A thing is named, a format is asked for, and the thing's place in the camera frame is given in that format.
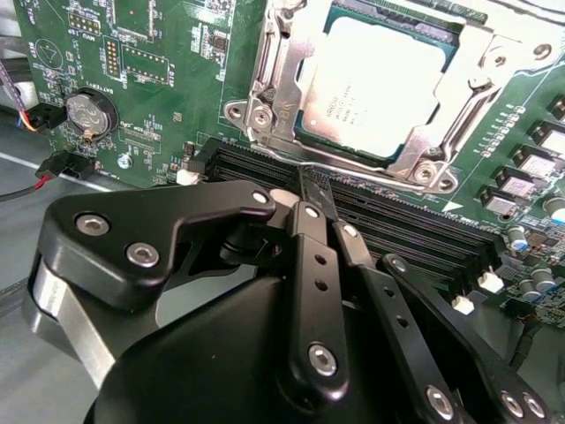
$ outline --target silver screw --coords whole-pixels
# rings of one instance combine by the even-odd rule
[[[272,102],[275,99],[276,91],[274,88],[269,88],[265,90],[263,93],[263,98],[269,102]]]
[[[449,402],[447,396],[441,390],[434,386],[428,386],[426,389],[427,400],[432,408],[446,421],[454,417],[453,406]]]
[[[503,391],[501,393],[502,403],[506,408],[516,417],[522,418],[524,416],[524,410],[518,404],[518,402],[507,392]]]
[[[267,203],[268,198],[265,194],[260,192],[253,192],[253,198],[258,201],[259,203]]]
[[[133,166],[132,157],[127,153],[122,153],[117,157],[117,166],[123,170],[127,170]]]
[[[544,412],[544,409],[541,407],[538,401],[531,396],[531,394],[524,393],[524,401],[528,405],[530,410],[533,413],[535,413],[538,418],[546,417],[546,413]]]
[[[310,349],[308,349],[308,359],[320,375],[330,377],[337,371],[334,355],[321,344],[310,346]]]
[[[355,230],[355,228],[353,228],[353,226],[349,225],[348,223],[343,226],[343,230],[352,237],[357,236],[357,230]]]
[[[320,214],[318,213],[318,211],[314,208],[311,208],[309,206],[305,207],[306,209],[306,214],[308,214],[309,216],[311,216],[312,218],[317,218],[320,216]]]
[[[159,252],[147,243],[133,243],[125,254],[132,264],[143,268],[152,268],[159,261]]]
[[[400,272],[406,272],[406,265],[397,259],[392,260],[392,265],[398,269]]]
[[[437,170],[429,163],[422,163],[416,168],[414,178],[420,183],[427,183],[435,177]]]
[[[267,106],[259,106],[253,110],[252,120],[259,129],[269,128],[273,122],[273,112]]]
[[[94,214],[79,216],[75,224],[79,231],[87,236],[102,236],[109,231],[108,221]]]

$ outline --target capacitor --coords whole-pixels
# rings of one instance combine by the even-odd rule
[[[519,284],[522,299],[526,302],[535,302],[541,297],[541,293],[533,286],[532,280],[522,280]]]
[[[524,232],[525,229],[520,225],[508,228],[506,235],[512,250],[522,252],[528,248],[528,240],[526,239]]]
[[[551,274],[551,269],[548,268],[534,269],[531,272],[531,280],[540,293],[547,292],[557,285]]]
[[[565,223],[565,198],[553,197],[544,202],[544,210],[554,223]]]

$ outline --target cable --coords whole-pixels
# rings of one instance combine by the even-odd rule
[[[24,126],[29,131],[31,131],[33,133],[37,133],[37,130],[35,128],[33,128],[32,125],[29,123],[29,117],[27,116],[27,114],[25,112],[20,112],[19,117],[21,119],[21,122],[24,124]]]
[[[541,321],[536,315],[528,315],[520,321],[524,324],[524,329],[509,362],[510,367],[515,371],[518,371],[526,358],[528,358],[533,345],[533,339],[542,327]]]
[[[5,201],[13,201],[14,199],[19,199],[20,197],[24,197],[27,196],[28,194],[36,192],[37,190],[42,188],[43,185],[48,181],[49,181],[49,176],[46,175],[42,179],[40,179],[37,183],[35,183],[34,185],[28,188],[24,188],[22,190],[18,190],[17,192],[13,192],[13,193],[0,194],[0,203],[3,203]]]

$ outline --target motherboard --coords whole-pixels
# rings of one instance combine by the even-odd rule
[[[507,245],[487,302],[565,329],[565,14],[530,2],[16,0],[54,150],[137,187],[211,138]]]

